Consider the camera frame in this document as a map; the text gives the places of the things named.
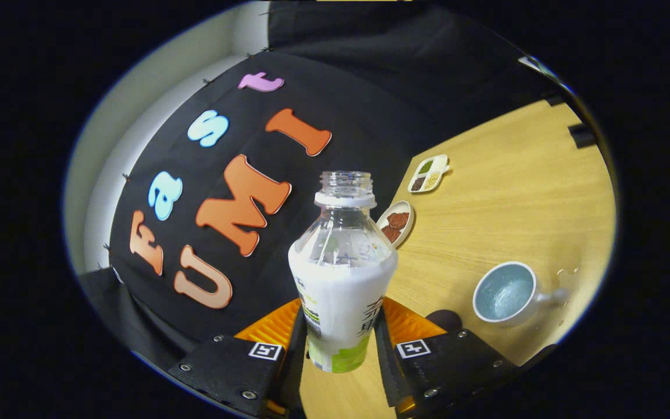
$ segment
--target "bolt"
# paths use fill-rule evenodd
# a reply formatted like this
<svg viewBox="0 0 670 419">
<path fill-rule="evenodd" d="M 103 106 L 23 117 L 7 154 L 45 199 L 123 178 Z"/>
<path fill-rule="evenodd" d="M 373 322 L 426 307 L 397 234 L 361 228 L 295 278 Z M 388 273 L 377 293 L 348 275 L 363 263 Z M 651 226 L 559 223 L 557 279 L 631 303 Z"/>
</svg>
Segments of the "bolt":
<svg viewBox="0 0 670 419">
<path fill-rule="evenodd" d="M 427 392 L 423 393 L 423 397 L 430 399 L 431 397 L 438 395 L 439 389 L 438 388 L 431 388 L 431 390 L 428 390 Z"/>
</svg>

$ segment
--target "cup handle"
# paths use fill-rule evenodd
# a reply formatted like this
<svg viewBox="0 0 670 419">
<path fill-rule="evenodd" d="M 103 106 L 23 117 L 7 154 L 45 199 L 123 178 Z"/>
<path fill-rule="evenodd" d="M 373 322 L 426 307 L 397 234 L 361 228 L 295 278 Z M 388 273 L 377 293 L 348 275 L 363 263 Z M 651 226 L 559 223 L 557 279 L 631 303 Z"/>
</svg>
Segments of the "cup handle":
<svg viewBox="0 0 670 419">
<path fill-rule="evenodd" d="M 540 292 L 537 295 L 537 301 L 540 303 L 550 304 L 553 306 L 560 306 L 564 304 L 568 297 L 570 296 L 570 291 L 564 288 L 555 289 L 551 294 L 543 294 Z"/>
</svg>

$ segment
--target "small white plate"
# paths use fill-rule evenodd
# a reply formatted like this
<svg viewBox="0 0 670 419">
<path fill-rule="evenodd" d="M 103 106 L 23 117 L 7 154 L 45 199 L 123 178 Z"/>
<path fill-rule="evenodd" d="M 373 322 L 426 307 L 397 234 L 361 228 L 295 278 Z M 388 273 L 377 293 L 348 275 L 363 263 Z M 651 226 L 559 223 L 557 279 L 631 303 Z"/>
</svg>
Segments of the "small white plate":
<svg viewBox="0 0 670 419">
<path fill-rule="evenodd" d="M 407 201 L 397 201 L 391 207 L 388 207 L 387 210 L 382 214 L 381 217 L 379 217 L 379 221 L 377 221 L 377 226 L 379 230 L 385 228 L 385 226 L 389 225 L 389 220 L 386 218 L 393 214 L 394 212 L 400 213 L 400 212 L 407 212 L 407 224 L 400 230 L 400 235 L 397 238 L 397 240 L 394 241 L 393 245 L 394 248 L 396 249 L 402 242 L 405 240 L 408 234 L 410 234 L 410 230 L 412 230 L 412 223 L 415 222 L 415 214 L 412 212 L 412 206 Z"/>
<path fill-rule="evenodd" d="M 425 173 L 420 173 L 420 169 L 423 168 L 423 165 L 431 162 L 430 169 Z M 407 191 L 409 193 L 427 193 L 428 191 L 433 191 L 439 183 L 441 183 L 441 178 L 444 176 L 444 173 L 449 172 L 449 157 L 446 154 L 439 154 L 438 156 L 428 157 L 428 159 L 423 160 L 418 165 L 418 168 L 415 170 L 415 174 L 412 175 L 409 183 L 407 183 Z M 426 185 L 426 181 L 429 177 L 435 177 L 436 182 L 433 183 L 430 187 Z M 417 179 L 423 178 L 423 184 L 418 190 L 412 190 L 412 185 L 415 184 Z"/>
</svg>

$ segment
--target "light blue cup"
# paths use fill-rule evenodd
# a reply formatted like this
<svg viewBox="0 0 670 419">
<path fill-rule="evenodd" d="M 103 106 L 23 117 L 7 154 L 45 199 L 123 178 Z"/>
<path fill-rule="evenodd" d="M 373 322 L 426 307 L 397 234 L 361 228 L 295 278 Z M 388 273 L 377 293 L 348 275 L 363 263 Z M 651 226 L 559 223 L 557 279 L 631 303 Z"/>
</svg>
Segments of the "light blue cup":
<svg viewBox="0 0 670 419">
<path fill-rule="evenodd" d="M 540 305 L 567 300 L 566 289 L 551 294 L 539 292 L 537 276 L 521 262 L 501 263 L 489 270 L 477 284 L 472 297 L 475 314 L 499 326 L 515 326 L 526 321 Z"/>
</svg>

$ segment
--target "plastic bottle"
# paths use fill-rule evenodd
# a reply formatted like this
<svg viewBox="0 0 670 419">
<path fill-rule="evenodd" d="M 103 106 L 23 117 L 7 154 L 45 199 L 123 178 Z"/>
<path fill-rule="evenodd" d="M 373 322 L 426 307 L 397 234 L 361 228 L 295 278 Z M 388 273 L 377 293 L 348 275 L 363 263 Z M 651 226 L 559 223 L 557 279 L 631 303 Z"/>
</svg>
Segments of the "plastic bottle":
<svg viewBox="0 0 670 419">
<path fill-rule="evenodd" d="M 309 358 L 327 372 L 365 360 L 370 332 L 398 256 L 369 216 L 376 206 L 366 172 L 323 172 L 319 218 L 289 249 L 308 328 Z"/>
</svg>

